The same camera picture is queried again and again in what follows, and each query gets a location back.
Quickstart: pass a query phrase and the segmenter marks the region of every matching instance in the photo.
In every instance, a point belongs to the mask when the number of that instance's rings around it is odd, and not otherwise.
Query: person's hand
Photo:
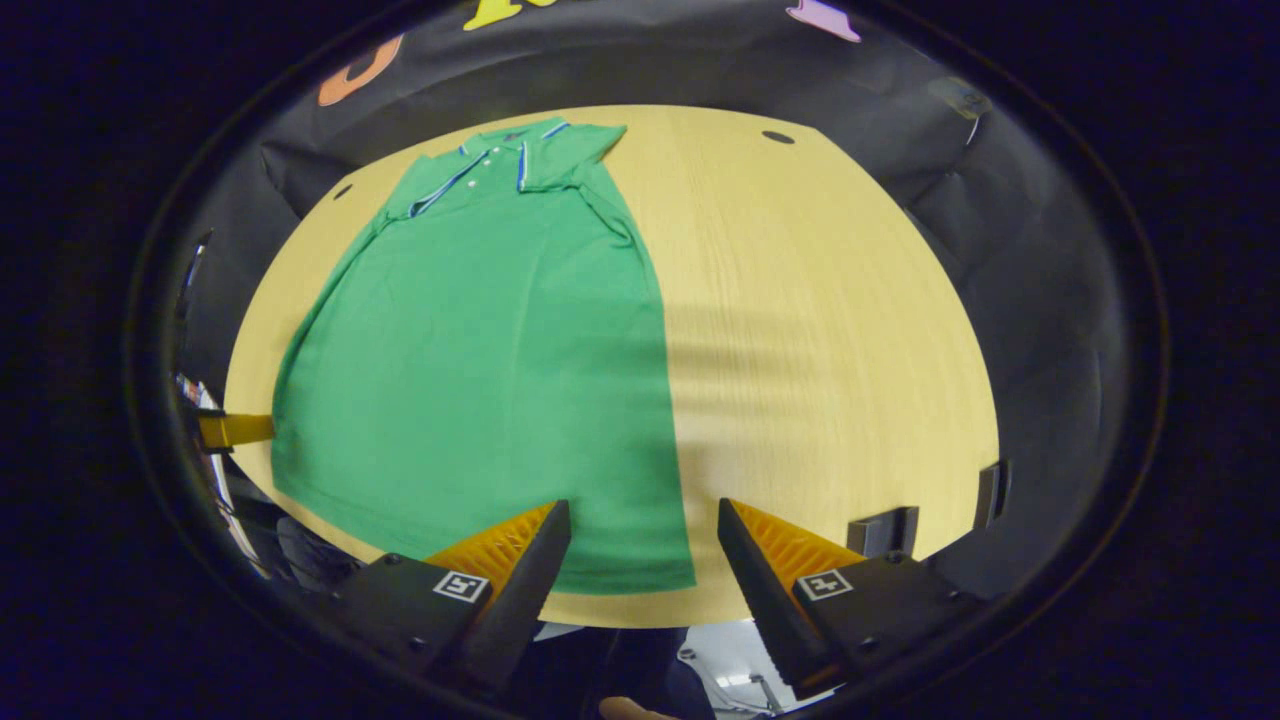
[[[671,715],[645,710],[630,697],[607,697],[602,700],[600,716],[604,720],[680,720]]]

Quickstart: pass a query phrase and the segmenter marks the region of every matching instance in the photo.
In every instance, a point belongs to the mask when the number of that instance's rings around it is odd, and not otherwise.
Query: shirt sleeve
[[[545,140],[526,142],[521,146],[521,192],[581,184],[581,170],[598,164],[626,132],[626,126],[566,126]]]

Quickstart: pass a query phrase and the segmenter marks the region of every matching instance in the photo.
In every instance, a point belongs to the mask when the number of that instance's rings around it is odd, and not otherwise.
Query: pink shape
[[[849,15],[844,10],[818,3],[818,0],[800,0],[799,6],[787,8],[787,14],[805,24],[812,24],[850,42],[863,41],[861,36],[854,32],[849,24]]]

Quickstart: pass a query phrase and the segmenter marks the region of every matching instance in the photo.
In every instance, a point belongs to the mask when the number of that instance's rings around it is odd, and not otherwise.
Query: black fabric
[[[818,128],[870,173],[920,228],[973,323],[1012,493],[995,527],[936,565],[992,594],[1048,555],[1088,502],[1124,418],[1128,328],[1098,222],[998,97],[966,114],[947,101],[955,73],[874,23],[854,17],[863,41],[850,44],[772,1],[557,3],[465,33],[470,12],[406,32],[387,69],[338,104],[319,106],[316,91],[298,97],[216,181],[189,224],[212,229],[189,293],[189,377],[221,397],[259,281],[351,169],[538,110],[643,102],[754,113]]]

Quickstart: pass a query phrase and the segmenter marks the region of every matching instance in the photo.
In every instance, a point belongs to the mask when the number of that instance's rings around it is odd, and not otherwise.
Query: wooden table
[[[605,164],[662,287],[698,587],[552,593],[541,618],[614,628],[748,618],[716,539],[723,496],[841,544],[851,520],[916,505],[916,557],[968,532],[978,471],[998,459],[998,445],[982,352],[950,281],[911,222],[835,143],[741,113],[538,113],[429,140],[347,176],[264,275],[236,341],[227,410],[270,413],[289,338],[415,158],[556,114],[630,127]],[[274,488],[270,442],[237,447],[236,460],[329,542],[366,561],[381,555]]]

